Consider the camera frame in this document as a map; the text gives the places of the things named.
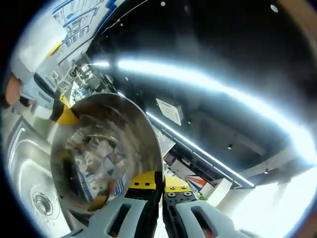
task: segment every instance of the stainless steel bowl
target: stainless steel bowl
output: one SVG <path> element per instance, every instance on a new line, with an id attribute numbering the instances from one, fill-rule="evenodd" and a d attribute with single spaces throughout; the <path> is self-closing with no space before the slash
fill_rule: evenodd
<path id="1" fill-rule="evenodd" d="M 112 93 L 96 94 L 82 99 L 72 107 L 72 110 L 81 119 L 88 116 L 102 122 L 110 134 L 113 132 L 111 124 L 119 128 L 119 138 L 118 134 L 114 137 L 120 140 L 126 160 L 129 161 L 126 172 L 129 179 L 124 185 L 123 194 L 138 174 L 162 171 L 161 149 L 154 128 L 142 110 L 131 100 Z M 93 214 L 87 211 L 90 202 L 76 194 L 72 178 L 74 160 L 65 149 L 67 140 L 80 126 L 58 125 L 52 145 L 51 170 L 60 202 L 74 215 L 84 215 L 88 218 Z"/>

